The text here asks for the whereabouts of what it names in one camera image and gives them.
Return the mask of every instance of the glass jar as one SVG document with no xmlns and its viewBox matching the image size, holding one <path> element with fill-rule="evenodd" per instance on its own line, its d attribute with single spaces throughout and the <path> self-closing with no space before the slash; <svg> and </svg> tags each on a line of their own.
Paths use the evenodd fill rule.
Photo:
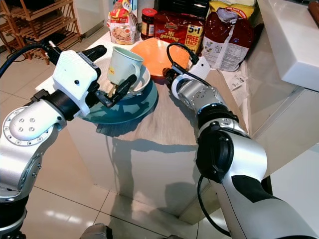
<svg viewBox="0 0 319 239">
<path fill-rule="evenodd" d="M 156 14 L 157 11 L 152 8 L 144 8 L 142 10 L 141 38 L 143 40 L 154 37 L 154 16 Z"/>
</svg>

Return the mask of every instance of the white countertop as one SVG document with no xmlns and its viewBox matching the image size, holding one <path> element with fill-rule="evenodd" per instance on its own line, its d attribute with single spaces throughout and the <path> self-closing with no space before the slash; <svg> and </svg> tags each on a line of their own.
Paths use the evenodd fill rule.
<svg viewBox="0 0 319 239">
<path fill-rule="evenodd" d="M 258 4 L 281 79 L 319 91 L 319 28 L 308 7 L 286 0 Z"/>
</svg>

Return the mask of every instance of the teal plate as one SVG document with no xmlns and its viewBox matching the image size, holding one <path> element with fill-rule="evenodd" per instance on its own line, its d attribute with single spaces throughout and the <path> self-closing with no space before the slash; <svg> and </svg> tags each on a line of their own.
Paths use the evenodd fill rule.
<svg viewBox="0 0 319 239">
<path fill-rule="evenodd" d="M 82 119 L 92 123 L 116 124 L 125 123 L 144 116 L 157 103 L 158 91 L 155 83 L 150 83 L 143 90 L 143 94 L 126 100 L 119 101 L 112 108 L 106 108 L 102 103 L 97 103 L 91 112 Z"/>
</svg>

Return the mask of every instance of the tiled floor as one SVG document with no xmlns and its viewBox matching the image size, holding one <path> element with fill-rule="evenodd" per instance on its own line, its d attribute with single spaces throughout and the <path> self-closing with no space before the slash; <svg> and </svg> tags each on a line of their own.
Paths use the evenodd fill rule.
<svg viewBox="0 0 319 239">
<path fill-rule="evenodd" d="M 101 29 L 73 46 L 83 50 L 105 33 Z M 3 64 L 7 53 L 0 55 Z M 0 121 L 23 106 L 54 66 L 40 60 L 13 63 L 0 81 Z M 207 221 L 194 226 L 143 203 L 93 185 L 68 131 L 63 130 L 44 155 L 42 169 L 27 204 L 22 231 L 30 239 L 77 239 L 95 222 L 113 229 L 115 239 L 223 238 Z"/>
</svg>

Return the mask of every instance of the orange bowl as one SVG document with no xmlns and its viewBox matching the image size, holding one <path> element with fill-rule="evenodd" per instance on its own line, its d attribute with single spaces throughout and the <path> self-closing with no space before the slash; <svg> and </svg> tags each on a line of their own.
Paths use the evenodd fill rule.
<svg viewBox="0 0 319 239">
<path fill-rule="evenodd" d="M 168 59 L 166 48 L 169 43 L 149 38 L 134 46 L 131 51 L 144 58 L 143 64 L 148 68 L 152 78 L 162 79 L 163 69 L 171 67 L 171 62 Z M 181 47 L 172 46 L 169 48 L 172 59 L 186 68 L 188 65 L 188 52 Z"/>
</svg>

